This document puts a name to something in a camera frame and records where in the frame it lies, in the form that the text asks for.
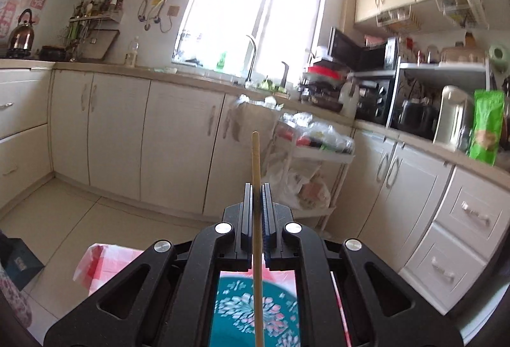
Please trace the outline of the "wooden chopstick apart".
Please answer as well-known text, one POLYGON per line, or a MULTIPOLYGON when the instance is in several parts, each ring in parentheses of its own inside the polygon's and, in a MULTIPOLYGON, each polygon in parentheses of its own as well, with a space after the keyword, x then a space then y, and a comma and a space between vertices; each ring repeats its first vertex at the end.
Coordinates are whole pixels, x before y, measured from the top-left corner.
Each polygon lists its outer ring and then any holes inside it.
POLYGON ((263 316, 263 277, 262 277, 262 215, 261 215, 261 165, 259 132, 254 131, 251 136, 251 182, 252 197, 252 271, 253 271, 253 303, 255 324, 255 345, 263 347, 264 342, 264 316, 263 316))

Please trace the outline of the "kitchen faucet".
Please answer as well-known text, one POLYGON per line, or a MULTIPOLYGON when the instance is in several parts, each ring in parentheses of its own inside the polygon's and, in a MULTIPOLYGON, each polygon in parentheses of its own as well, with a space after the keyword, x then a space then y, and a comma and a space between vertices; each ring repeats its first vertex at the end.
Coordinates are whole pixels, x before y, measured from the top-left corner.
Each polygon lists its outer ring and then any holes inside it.
POLYGON ((248 83, 251 83, 252 73, 254 70, 255 60, 257 57, 257 50, 258 50, 257 43, 256 43, 254 37, 250 34, 247 34, 246 37, 248 37, 248 40, 250 41, 250 44, 251 44, 251 53, 250 53, 250 58, 249 58, 248 71, 247 71, 247 74, 246 74, 246 77, 244 80, 245 85, 248 83))

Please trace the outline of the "teal perforated plastic basket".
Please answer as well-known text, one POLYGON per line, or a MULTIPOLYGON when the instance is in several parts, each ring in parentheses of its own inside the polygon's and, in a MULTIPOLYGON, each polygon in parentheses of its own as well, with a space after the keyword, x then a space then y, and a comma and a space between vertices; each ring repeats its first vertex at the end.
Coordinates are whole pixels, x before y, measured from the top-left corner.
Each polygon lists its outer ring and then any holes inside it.
MULTIPOLYGON (((274 281, 263 282, 265 346, 299 346, 300 319, 294 289, 274 281)), ((254 346, 255 307, 253 279, 222 274, 215 299, 211 346, 254 346)))

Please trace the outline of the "white plastic bag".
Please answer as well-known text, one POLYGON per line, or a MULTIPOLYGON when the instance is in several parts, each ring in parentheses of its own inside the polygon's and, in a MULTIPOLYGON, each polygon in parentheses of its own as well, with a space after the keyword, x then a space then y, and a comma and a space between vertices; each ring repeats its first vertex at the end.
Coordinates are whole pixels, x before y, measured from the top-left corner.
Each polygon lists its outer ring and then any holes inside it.
POLYGON ((297 210, 328 209, 331 193, 321 172, 322 163, 293 159, 286 172, 285 161, 269 165, 263 181, 271 185, 272 196, 281 204, 297 210))

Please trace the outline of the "red white checkered tablecloth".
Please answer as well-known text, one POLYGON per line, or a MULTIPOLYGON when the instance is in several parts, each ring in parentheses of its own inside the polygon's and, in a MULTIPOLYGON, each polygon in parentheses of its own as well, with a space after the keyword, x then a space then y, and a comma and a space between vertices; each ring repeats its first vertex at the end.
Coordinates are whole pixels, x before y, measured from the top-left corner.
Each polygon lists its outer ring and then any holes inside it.
MULTIPOLYGON (((92 295, 141 253, 140 249, 95 243, 83 254, 74 271, 73 280, 85 287, 88 290, 88 295, 92 295)), ((263 266, 263 280, 264 283, 277 284, 296 294, 294 275, 291 272, 271 271, 263 266)))

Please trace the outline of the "white rolling cart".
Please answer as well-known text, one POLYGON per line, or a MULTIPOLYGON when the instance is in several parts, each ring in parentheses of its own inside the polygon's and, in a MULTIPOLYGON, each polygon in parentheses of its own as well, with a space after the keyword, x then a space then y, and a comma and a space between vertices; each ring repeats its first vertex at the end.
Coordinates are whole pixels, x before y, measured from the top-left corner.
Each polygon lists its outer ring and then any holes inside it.
POLYGON ((267 149, 263 181, 294 218, 324 230, 354 157, 350 128, 309 113, 284 113, 267 149))

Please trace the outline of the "black toaster oven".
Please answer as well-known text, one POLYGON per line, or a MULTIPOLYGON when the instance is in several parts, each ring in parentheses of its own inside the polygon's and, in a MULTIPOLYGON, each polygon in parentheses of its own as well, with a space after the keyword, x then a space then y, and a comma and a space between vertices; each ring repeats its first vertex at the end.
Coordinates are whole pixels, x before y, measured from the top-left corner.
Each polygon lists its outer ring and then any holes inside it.
POLYGON ((390 113, 395 77, 358 79, 359 99, 355 118, 386 125, 390 113))

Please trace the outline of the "green dish soap bottle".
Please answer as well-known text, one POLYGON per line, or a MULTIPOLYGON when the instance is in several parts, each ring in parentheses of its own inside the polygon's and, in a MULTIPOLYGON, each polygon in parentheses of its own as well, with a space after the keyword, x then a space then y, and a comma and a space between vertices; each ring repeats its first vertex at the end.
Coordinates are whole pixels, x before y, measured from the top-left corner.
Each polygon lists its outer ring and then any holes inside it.
POLYGON ((224 70, 225 62, 226 62, 226 56, 227 56, 226 52, 222 52, 221 53, 221 58, 219 59, 219 61, 216 64, 216 70, 224 70))

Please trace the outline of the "white thermos pot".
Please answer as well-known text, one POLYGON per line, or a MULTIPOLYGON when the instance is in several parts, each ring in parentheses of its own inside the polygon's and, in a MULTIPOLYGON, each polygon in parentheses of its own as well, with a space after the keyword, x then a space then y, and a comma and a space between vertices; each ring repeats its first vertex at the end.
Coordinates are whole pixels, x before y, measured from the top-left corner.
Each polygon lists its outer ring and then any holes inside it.
POLYGON ((453 85, 445 86, 433 142, 466 153, 470 147, 474 110, 473 97, 467 92, 453 85))

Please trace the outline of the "black microwave oven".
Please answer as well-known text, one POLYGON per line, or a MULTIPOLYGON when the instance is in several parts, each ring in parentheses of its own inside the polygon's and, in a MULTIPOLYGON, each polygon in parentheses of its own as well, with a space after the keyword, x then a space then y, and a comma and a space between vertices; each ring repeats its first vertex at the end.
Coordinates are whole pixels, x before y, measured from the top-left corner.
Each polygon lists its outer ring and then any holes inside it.
POLYGON ((388 38, 376 46, 359 46, 338 28, 332 27, 328 55, 352 71, 396 70, 397 39, 388 38))

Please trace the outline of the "clear oil bottle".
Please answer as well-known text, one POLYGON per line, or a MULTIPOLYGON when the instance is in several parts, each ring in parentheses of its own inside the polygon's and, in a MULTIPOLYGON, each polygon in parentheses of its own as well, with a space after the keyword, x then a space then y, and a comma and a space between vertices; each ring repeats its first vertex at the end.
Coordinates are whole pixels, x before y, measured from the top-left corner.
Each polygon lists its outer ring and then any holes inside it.
POLYGON ((139 51, 139 37, 136 36, 128 46, 125 53, 125 66, 134 68, 136 66, 136 60, 139 51))

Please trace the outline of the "green snack bag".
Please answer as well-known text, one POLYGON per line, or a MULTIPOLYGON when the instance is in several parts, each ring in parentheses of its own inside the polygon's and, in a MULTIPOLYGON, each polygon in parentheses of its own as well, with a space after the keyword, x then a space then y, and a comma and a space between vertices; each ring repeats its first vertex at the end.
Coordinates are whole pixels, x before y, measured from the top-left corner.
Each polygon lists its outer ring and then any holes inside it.
POLYGON ((505 96, 502 91, 475 91, 475 114, 469 156, 493 166, 503 126, 505 96))

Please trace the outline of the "steel kettle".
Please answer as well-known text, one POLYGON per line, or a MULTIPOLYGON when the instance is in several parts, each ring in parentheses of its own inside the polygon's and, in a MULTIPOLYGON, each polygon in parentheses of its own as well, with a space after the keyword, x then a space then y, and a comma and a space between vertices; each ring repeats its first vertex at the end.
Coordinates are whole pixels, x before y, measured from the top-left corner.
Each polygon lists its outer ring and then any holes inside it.
POLYGON ((17 27, 12 31, 7 49, 10 58, 25 58, 31 53, 34 43, 33 13, 26 8, 20 14, 17 27))

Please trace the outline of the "wall spice rack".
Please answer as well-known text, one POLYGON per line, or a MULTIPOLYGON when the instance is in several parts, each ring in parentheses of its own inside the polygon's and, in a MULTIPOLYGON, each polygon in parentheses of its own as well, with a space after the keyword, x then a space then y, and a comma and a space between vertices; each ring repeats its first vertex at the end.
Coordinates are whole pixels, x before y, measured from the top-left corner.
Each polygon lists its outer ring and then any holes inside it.
POLYGON ((70 62, 100 62, 120 35, 124 0, 80 0, 65 37, 70 62))

